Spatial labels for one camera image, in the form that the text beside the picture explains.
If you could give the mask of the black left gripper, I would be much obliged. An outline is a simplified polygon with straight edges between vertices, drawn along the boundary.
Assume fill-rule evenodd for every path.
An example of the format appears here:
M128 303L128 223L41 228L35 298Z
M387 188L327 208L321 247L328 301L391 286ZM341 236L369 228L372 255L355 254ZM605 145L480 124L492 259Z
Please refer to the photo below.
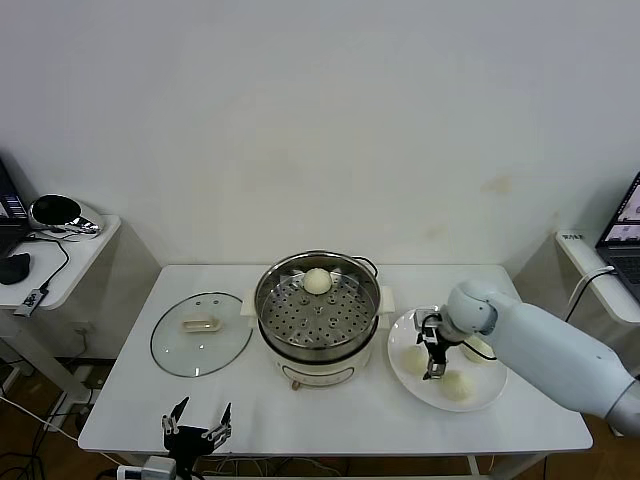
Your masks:
M179 426L178 422L189 402L185 397L168 415L161 419L164 430L164 447L169 457L177 463L194 463L199 457L212 454L231 436L231 408L228 403L220 422L207 430L201 427Z

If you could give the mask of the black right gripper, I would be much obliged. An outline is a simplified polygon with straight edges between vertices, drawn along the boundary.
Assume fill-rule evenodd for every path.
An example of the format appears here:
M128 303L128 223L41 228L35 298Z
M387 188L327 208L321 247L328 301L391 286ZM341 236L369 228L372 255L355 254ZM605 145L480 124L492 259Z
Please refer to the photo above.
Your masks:
M429 360L422 380L440 379L446 372L446 351L449 345L438 334L426 335L418 333L416 345L425 344Z

